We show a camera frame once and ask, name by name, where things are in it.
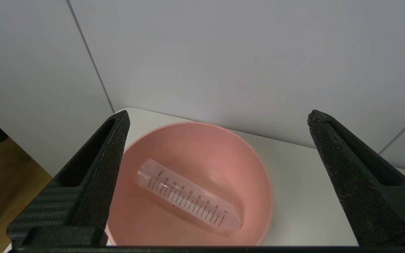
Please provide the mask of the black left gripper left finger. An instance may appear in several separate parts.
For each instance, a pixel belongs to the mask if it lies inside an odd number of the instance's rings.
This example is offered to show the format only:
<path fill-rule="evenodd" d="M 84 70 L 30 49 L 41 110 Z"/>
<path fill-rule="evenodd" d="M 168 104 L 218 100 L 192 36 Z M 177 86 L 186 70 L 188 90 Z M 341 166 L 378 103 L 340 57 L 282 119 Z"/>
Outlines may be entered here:
<path fill-rule="evenodd" d="M 34 228 L 104 229 L 130 128 L 126 110 L 111 115 L 7 227 L 12 243 Z"/>

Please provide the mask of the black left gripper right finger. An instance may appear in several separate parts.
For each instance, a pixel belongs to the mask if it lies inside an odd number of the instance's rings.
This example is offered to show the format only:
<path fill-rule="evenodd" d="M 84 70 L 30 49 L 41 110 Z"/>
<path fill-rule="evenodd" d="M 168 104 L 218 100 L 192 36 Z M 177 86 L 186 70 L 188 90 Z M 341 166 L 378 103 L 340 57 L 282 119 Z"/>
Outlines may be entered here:
<path fill-rule="evenodd" d="M 360 246 L 405 246 L 405 175 L 334 117 L 313 110 L 311 137 Z"/>

